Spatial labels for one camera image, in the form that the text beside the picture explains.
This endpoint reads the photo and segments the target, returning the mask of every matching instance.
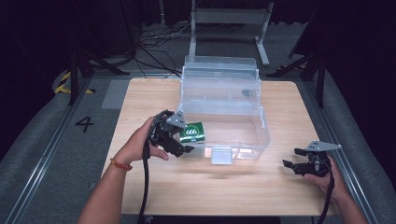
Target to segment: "human hand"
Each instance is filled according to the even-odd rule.
[[[132,161],[140,161],[143,156],[143,146],[149,135],[149,129],[152,125],[154,117],[150,117],[146,122],[138,128],[128,139],[125,145],[117,152],[114,160],[125,165],[131,164]],[[169,160],[168,154],[149,144],[150,156],[161,158],[165,161]]]
[[[340,170],[338,169],[338,166],[330,156],[329,159],[332,165],[332,175],[334,178],[334,189],[332,190],[332,197],[330,200],[334,203],[340,203],[343,199],[350,197],[350,195],[344,184],[344,179]],[[330,183],[330,173],[323,177],[306,174],[304,175],[304,179],[318,186],[325,194],[327,193],[327,188],[329,187]]]

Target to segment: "green box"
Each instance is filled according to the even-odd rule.
[[[180,143],[198,143],[205,141],[205,133],[202,122],[189,123],[187,127],[179,133]]]

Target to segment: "orange bracelet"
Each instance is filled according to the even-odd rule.
[[[111,158],[110,160],[111,160],[111,163],[113,165],[115,165],[117,168],[121,168],[121,169],[126,170],[126,171],[132,170],[132,166],[131,165],[121,164],[121,163],[117,162],[116,160],[114,160],[113,158]]]

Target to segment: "striped caution tape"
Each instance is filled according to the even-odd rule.
[[[61,82],[59,83],[58,87],[55,89],[55,93],[62,92],[62,93],[68,93],[68,94],[70,94],[70,93],[72,92],[71,90],[66,89],[66,88],[64,87],[64,84],[66,83],[67,79],[70,78],[70,75],[71,75],[70,71],[69,71],[69,72],[66,72],[66,73],[64,74],[64,76],[63,76],[62,79],[61,79]],[[94,94],[94,93],[96,93],[96,90],[95,90],[95,89],[88,89],[88,90],[85,91],[85,93],[87,93],[87,94]]]

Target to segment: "plastic container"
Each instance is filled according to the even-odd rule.
[[[254,59],[187,56],[178,110],[187,123],[203,123],[205,142],[188,143],[195,150],[183,157],[257,160],[270,143],[261,84]]]

